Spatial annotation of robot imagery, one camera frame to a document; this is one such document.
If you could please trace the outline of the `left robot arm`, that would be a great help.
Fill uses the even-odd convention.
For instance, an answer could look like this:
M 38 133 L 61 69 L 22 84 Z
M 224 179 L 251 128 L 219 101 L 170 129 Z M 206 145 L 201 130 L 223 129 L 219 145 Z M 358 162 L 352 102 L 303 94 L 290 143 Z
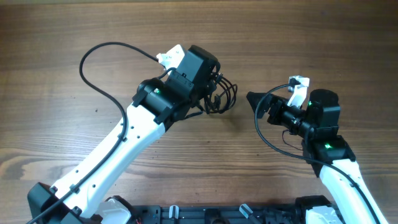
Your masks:
M 190 117 L 215 89 L 218 59 L 196 45 L 176 45 L 155 61 L 165 71 L 144 80 L 114 129 L 73 170 L 52 185 L 35 184 L 27 199 L 32 223 L 129 223 L 133 212 L 108 190 L 130 163 L 175 122 Z

